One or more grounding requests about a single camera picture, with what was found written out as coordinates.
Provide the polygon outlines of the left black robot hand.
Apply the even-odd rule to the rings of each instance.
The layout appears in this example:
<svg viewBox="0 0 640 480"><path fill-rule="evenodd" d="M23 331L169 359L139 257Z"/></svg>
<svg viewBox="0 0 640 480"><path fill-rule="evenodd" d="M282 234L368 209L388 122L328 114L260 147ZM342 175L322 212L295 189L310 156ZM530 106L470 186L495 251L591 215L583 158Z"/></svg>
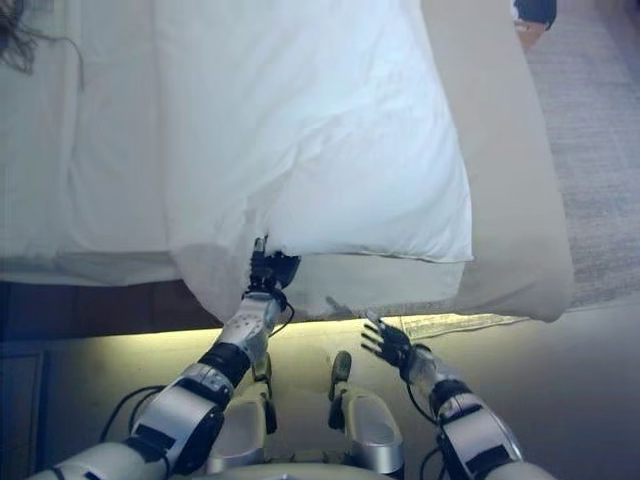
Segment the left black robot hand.
<svg viewBox="0 0 640 480"><path fill-rule="evenodd" d="M293 282L301 258L285 255L281 251L267 254L266 240L266 237L258 237L254 241L246 294L270 295L284 309L287 305L284 289Z"/></svg>

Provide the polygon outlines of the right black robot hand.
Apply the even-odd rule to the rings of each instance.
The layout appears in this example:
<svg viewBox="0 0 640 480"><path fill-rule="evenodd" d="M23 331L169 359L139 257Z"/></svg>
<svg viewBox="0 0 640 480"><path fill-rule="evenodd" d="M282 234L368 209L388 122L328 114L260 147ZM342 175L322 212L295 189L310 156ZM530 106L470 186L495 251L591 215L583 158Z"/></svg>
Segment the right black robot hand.
<svg viewBox="0 0 640 480"><path fill-rule="evenodd" d="M410 381L413 346L409 337L371 310L366 314L364 330L361 333L361 347L395 367L403 381Z"/></svg>

